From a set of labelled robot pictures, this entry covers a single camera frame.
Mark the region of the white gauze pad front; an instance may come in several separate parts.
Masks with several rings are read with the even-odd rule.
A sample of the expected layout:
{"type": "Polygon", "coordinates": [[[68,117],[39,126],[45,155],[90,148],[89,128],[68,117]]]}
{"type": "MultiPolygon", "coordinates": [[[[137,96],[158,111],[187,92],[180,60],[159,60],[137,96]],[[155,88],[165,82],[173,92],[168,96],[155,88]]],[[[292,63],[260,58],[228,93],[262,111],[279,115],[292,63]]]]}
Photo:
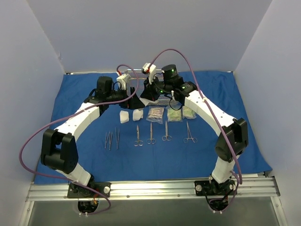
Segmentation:
{"type": "Polygon", "coordinates": [[[145,105],[145,106],[148,106],[148,105],[156,105],[158,102],[157,101],[151,101],[151,100],[148,100],[146,98],[140,98],[140,101],[145,105]]]}

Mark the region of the cream gauze pack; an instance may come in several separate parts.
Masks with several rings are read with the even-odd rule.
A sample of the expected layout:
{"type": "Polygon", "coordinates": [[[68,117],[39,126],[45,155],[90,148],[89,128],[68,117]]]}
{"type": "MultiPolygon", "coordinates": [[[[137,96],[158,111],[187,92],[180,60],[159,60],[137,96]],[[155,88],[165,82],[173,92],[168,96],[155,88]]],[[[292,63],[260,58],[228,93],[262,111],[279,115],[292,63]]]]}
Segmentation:
{"type": "Polygon", "coordinates": [[[196,112],[186,106],[183,106],[182,107],[182,117],[184,119],[190,119],[190,120],[195,119],[196,112]]]}

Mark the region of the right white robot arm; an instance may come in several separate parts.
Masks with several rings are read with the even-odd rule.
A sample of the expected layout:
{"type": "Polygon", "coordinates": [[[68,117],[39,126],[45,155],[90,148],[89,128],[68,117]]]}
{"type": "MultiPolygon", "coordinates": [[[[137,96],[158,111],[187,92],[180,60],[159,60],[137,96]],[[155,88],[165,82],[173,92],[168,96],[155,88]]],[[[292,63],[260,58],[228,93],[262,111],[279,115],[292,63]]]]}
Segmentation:
{"type": "Polygon", "coordinates": [[[248,146],[247,122],[228,115],[216,106],[204,95],[197,81],[185,82],[175,65],[166,65],[161,72],[163,80],[159,81],[155,65],[146,63],[142,67],[142,73],[147,75],[147,79],[143,83],[140,101],[147,106],[161,95],[169,94],[173,100],[193,110],[214,130],[218,137],[215,144],[218,158],[211,173],[209,189],[214,194],[220,194],[225,190],[225,182],[232,175],[234,167],[238,166],[239,156],[248,146]]]}

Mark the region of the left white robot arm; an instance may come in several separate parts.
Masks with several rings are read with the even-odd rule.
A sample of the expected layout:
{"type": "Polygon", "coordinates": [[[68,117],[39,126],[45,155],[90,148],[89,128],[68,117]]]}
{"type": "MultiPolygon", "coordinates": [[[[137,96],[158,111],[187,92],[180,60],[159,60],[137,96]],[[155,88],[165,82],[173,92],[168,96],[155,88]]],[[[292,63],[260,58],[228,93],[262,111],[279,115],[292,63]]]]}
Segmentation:
{"type": "Polygon", "coordinates": [[[64,175],[72,182],[79,183],[78,192],[83,197],[94,194],[95,185],[92,175],[79,164],[79,156],[76,141],[85,129],[98,119],[112,104],[119,104],[124,108],[132,106],[131,99],[139,102],[136,94],[127,95],[127,82],[129,74],[117,77],[119,85],[114,90],[114,82],[111,77],[100,76],[97,86],[81,104],[71,118],[55,129],[47,129],[43,133],[41,147],[41,163],[64,175]]]}

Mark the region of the straight steel scissors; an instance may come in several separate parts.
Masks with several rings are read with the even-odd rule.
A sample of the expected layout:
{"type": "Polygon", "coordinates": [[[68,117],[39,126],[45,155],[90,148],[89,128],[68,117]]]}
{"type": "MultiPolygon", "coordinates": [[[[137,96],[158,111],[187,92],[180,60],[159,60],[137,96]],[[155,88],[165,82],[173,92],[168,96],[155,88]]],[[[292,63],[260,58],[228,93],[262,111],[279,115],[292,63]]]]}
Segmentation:
{"type": "Polygon", "coordinates": [[[153,127],[152,122],[150,123],[150,138],[147,139],[147,144],[154,145],[156,143],[156,140],[153,138],[153,127]]]}

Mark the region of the steel tweezers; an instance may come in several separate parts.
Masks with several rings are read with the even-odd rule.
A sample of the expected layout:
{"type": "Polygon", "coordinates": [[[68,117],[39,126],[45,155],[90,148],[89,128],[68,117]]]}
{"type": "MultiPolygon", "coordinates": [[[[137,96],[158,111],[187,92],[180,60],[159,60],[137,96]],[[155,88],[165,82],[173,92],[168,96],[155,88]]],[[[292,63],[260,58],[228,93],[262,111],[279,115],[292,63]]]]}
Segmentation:
{"type": "Polygon", "coordinates": [[[115,128],[115,139],[116,139],[116,149],[118,150],[119,148],[119,137],[120,137],[120,129],[115,128]]]}
{"type": "Polygon", "coordinates": [[[105,134],[105,143],[104,143],[104,148],[106,149],[106,147],[107,147],[107,143],[108,143],[108,140],[109,140],[109,133],[107,133],[106,132],[106,134],[105,134]]]}
{"type": "Polygon", "coordinates": [[[109,131],[109,135],[108,135],[109,150],[111,150],[112,136],[113,136],[113,133],[111,131],[109,131]]]}

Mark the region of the green paper packet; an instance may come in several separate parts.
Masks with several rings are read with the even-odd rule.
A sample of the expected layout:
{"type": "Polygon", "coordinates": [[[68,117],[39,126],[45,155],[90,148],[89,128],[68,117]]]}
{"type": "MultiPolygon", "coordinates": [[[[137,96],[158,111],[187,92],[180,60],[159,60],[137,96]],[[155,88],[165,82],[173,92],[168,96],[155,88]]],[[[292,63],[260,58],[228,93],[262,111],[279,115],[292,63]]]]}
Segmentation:
{"type": "Polygon", "coordinates": [[[167,108],[167,121],[168,122],[182,122],[181,110],[174,110],[173,108],[167,108]]]}

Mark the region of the white gauze roll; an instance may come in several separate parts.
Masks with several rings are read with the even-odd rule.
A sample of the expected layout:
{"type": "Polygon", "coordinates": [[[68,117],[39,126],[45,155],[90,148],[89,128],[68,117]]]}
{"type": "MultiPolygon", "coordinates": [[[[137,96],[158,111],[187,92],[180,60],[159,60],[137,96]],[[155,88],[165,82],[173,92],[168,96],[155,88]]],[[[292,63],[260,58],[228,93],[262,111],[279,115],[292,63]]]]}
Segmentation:
{"type": "Polygon", "coordinates": [[[143,118],[143,109],[135,109],[133,111],[133,121],[139,121],[140,119],[143,118]]]}
{"type": "Polygon", "coordinates": [[[129,112],[128,111],[120,111],[119,118],[120,118],[121,124],[129,122],[129,112]]]}

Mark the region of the steel hemostat clamp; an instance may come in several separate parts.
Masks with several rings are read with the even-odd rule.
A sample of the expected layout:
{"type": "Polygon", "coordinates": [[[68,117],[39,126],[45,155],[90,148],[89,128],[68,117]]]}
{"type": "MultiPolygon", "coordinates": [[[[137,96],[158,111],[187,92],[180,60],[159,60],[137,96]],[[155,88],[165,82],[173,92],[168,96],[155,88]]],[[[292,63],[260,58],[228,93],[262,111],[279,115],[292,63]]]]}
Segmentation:
{"type": "Polygon", "coordinates": [[[188,143],[189,141],[196,143],[198,140],[197,138],[192,137],[188,121],[186,121],[186,126],[187,126],[187,137],[183,139],[184,143],[188,143]]]}

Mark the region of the blue surgical drape cloth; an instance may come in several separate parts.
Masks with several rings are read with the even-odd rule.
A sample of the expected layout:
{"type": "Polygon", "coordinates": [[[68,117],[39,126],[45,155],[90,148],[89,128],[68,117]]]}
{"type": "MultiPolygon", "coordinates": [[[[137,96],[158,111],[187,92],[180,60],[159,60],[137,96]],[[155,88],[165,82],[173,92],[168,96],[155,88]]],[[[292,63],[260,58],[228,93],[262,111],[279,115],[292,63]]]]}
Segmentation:
{"type": "MultiPolygon", "coordinates": [[[[110,76],[113,73],[90,73],[64,75],[63,81],[55,99],[52,121],[75,113],[96,87],[99,76],[110,76]]],[[[253,131],[249,125],[246,110],[239,93],[233,73],[208,71],[195,72],[198,84],[213,103],[227,114],[248,123],[249,144],[239,157],[239,165],[243,174],[261,173],[272,170],[265,161],[256,143],[253,131]]],[[[154,145],[148,145],[150,137],[150,122],[146,118],[149,108],[144,108],[144,118],[120,123],[119,105],[110,105],[101,117],[89,125],[77,140],[79,164],[95,177],[95,181],[133,181],[133,180],[163,180],[180,178],[208,177],[216,164],[217,154],[215,144],[216,133],[198,115],[193,120],[169,122],[168,133],[171,141],[162,141],[165,126],[153,123],[154,145]],[[187,137],[186,122],[197,142],[184,143],[187,137]],[[136,126],[139,126],[142,146],[134,146],[136,126]],[[115,128],[120,128],[118,149],[116,146],[115,128]],[[105,134],[113,132],[111,150],[109,142],[105,149],[105,134]]]]}

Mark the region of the steel mesh instrument tray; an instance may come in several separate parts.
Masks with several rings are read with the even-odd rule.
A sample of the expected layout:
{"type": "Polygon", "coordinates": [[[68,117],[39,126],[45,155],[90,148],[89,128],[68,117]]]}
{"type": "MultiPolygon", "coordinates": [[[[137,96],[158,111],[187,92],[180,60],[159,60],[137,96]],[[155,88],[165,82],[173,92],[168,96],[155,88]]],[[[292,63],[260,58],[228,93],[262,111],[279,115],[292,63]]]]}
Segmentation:
{"type": "MultiPolygon", "coordinates": [[[[138,69],[135,69],[135,72],[139,78],[139,80],[137,80],[136,76],[134,75],[133,71],[130,70],[130,69],[127,69],[124,71],[124,74],[129,74],[130,75],[130,80],[127,81],[127,84],[126,84],[126,89],[127,89],[127,95],[131,95],[131,91],[130,91],[130,88],[131,87],[134,87],[136,88],[137,84],[138,84],[138,89],[137,89],[137,92],[136,92],[136,95],[138,97],[140,97],[140,95],[142,94],[143,90],[144,90],[144,81],[147,79],[147,75],[146,74],[143,74],[141,72],[141,70],[138,70],[138,69]]],[[[167,96],[164,96],[163,95],[160,95],[160,97],[158,98],[157,101],[155,101],[152,105],[158,105],[158,106],[168,106],[169,103],[171,105],[176,105],[177,102],[176,101],[173,101],[171,100],[170,101],[170,96],[171,95],[167,95],[167,96]]]]}

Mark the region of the peach gauze pack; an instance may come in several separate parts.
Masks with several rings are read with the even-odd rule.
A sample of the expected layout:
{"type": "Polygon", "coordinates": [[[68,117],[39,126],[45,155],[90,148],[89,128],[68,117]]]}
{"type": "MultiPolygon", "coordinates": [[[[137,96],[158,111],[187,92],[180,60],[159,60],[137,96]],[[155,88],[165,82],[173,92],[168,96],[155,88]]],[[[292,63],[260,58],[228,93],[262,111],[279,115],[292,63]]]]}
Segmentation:
{"type": "Polygon", "coordinates": [[[150,106],[146,120],[150,122],[163,124],[163,115],[164,115],[163,107],[150,106]]]}

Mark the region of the steel surgical scissors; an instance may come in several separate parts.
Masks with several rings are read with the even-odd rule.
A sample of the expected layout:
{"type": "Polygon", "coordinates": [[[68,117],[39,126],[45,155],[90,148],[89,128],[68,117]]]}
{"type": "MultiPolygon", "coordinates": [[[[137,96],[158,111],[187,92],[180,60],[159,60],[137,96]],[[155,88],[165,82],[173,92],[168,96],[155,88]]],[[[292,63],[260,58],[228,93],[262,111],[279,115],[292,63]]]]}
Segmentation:
{"type": "Polygon", "coordinates": [[[171,141],[172,137],[168,133],[168,123],[165,121],[165,135],[162,136],[163,141],[171,141]]]}

